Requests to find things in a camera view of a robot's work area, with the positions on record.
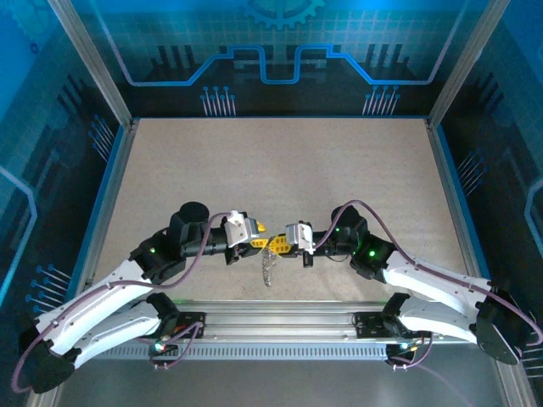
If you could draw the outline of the aluminium frame post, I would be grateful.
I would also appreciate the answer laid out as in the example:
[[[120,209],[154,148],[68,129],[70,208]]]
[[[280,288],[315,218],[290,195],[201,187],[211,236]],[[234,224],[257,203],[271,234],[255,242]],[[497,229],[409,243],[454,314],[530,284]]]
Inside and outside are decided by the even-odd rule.
[[[132,114],[71,0],[47,1],[115,118],[130,130]]]
[[[427,120],[427,128],[436,131],[456,95],[462,88],[511,0],[489,0],[474,26],[454,68],[445,82]]]

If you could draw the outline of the blue table edge strip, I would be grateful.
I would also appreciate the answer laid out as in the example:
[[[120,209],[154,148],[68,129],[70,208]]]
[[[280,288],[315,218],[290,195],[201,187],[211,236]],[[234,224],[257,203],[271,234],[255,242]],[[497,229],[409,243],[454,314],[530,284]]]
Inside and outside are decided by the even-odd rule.
[[[458,175],[457,165],[453,159],[451,148],[446,140],[445,132],[442,126],[437,127],[437,139],[443,150],[445,158],[445,168],[451,175],[451,189],[453,190],[453,198],[457,201],[458,210],[457,218],[461,224],[463,237],[459,237],[459,241],[464,244],[462,255],[469,271],[478,275],[491,278],[489,266],[484,256],[484,251],[481,246],[476,227],[473,223],[473,217],[468,207],[467,195],[462,189],[460,176]]]
[[[116,148],[118,146],[119,139],[122,137],[123,131],[124,131],[124,129],[121,127],[119,129],[118,133],[117,133],[117,136],[116,136],[115,142],[114,142],[114,146],[112,148],[111,155],[110,155],[109,160],[108,160],[108,162],[106,164],[106,167],[107,167],[108,163],[111,162],[111,158],[115,154],[115,150],[116,150]],[[103,187],[104,184],[105,184],[105,181],[104,181],[104,176],[103,176],[100,187]],[[89,240],[90,240],[90,235],[92,234],[92,229],[93,229],[92,224],[94,223],[94,218],[96,217],[96,213],[98,212],[98,207],[100,205],[100,203],[99,203],[100,198],[98,197],[100,187],[98,189],[98,194],[97,194],[95,203],[94,203],[93,208],[92,208],[92,213],[91,213],[90,218],[89,218],[89,222],[88,222],[88,225],[87,225],[87,230],[85,232],[84,238],[83,238],[82,243],[81,243],[81,249],[80,249],[80,252],[79,252],[79,254],[77,256],[76,264],[75,264],[74,270],[73,270],[71,278],[70,278],[70,283],[69,283],[69,286],[68,286],[68,289],[67,289],[67,293],[65,295],[66,300],[73,299],[77,294],[79,294],[81,292],[78,289],[78,286],[79,286],[80,280],[81,280],[81,268],[82,268],[82,264],[84,262],[86,254],[87,254],[87,247],[88,247],[88,243],[89,243]]]

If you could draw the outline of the long aluminium base rail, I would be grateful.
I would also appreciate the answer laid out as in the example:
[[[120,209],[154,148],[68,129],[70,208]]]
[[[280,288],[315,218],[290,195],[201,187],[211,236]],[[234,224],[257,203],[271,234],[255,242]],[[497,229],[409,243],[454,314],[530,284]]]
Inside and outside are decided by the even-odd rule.
[[[175,304],[155,293],[133,304],[94,300],[60,318],[56,344],[110,348],[133,338],[161,340],[175,333],[182,312],[205,312],[203,341],[241,343],[373,342],[411,343],[418,339],[361,338],[351,325],[355,312],[382,312],[385,305],[304,302],[188,302]]]

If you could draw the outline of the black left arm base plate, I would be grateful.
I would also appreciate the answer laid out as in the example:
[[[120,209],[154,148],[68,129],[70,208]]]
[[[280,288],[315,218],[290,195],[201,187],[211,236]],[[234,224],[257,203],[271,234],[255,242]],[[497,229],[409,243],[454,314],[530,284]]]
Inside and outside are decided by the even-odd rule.
[[[178,317],[175,333],[185,332],[182,338],[190,339],[195,328],[194,324],[199,322],[201,326],[197,328],[196,338],[201,339],[204,336],[206,317],[205,312],[182,312]]]

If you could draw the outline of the blue circuit-print acrylic panel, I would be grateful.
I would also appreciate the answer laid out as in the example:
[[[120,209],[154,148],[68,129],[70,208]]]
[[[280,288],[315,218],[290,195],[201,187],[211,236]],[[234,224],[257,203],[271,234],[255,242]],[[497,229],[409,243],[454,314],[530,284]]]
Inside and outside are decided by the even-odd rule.
[[[490,279],[543,330],[543,0],[511,0],[440,125]]]
[[[120,125],[48,0],[0,0],[0,407],[18,315],[63,302]]]

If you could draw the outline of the brushed metal plate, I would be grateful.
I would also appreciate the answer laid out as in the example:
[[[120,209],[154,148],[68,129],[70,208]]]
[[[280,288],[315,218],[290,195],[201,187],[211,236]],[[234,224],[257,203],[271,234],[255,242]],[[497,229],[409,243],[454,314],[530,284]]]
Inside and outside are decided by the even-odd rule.
[[[495,367],[442,349],[409,371],[375,361],[94,360],[62,387],[58,407],[508,407]]]

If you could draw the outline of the small controller board with LEDs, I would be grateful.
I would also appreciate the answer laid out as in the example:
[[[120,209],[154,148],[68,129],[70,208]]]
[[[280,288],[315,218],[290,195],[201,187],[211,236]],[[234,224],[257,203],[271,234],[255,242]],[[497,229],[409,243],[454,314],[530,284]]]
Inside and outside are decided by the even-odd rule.
[[[423,357],[417,357],[417,351],[425,344],[425,340],[418,339],[411,343],[388,344],[386,346],[387,359],[385,363],[394,371],[406,371],[410,366],[420,363]]]
[[[160,356],[176,350],[177,346],[175,345],[175,339],[171,337],[170,339],[161,339],[157,340],[149,345],[148,351],[148,361],[155,371],[168,371],[170,368],[173,368],[178,364],[178,359],[174,360],[159,360]]]

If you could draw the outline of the blue gear-print acrylic panel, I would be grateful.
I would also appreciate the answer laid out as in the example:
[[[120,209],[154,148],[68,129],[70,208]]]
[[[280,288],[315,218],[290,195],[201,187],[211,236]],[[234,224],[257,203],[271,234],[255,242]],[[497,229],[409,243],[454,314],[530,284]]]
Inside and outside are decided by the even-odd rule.
[[[424,116],[488,0],[71,0],[136,117]]]

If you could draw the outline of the aluminium table edge rail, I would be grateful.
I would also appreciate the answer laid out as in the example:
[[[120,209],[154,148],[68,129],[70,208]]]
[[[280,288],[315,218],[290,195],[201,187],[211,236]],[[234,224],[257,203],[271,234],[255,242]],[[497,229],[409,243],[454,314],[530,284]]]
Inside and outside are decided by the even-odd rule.
[[[100,187],[98,195],[100,205],[92,224],[92,234],[90,235],[87,254],[81,268],[81,280],[78,286],[80,291],[92,285],[138,125],[139,120],[134,120],[130,129],[123,131],[115,154],[106,167],[104,173],[105,184]]]
[[[481,277],[479,262],[472,245],[467,223],[463,217],[460,198],[453,181],[453,173],[446,158],[444,144],[441,142],[438,130],[432,124],[431,120],[425,119],[424,122],[467,274],[469,276]]]

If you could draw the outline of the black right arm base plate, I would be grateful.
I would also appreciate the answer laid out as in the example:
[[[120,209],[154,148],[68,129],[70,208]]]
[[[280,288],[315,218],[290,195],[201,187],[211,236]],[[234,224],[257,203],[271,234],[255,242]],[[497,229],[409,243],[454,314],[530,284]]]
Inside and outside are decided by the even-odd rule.
[[[355,312],[351,317],[351,325],[356,336],[361,338],[393,338],[416,339],[430,338],[430,332],[411,330],[402,324],[398,317],[385,315],[382,312]]]

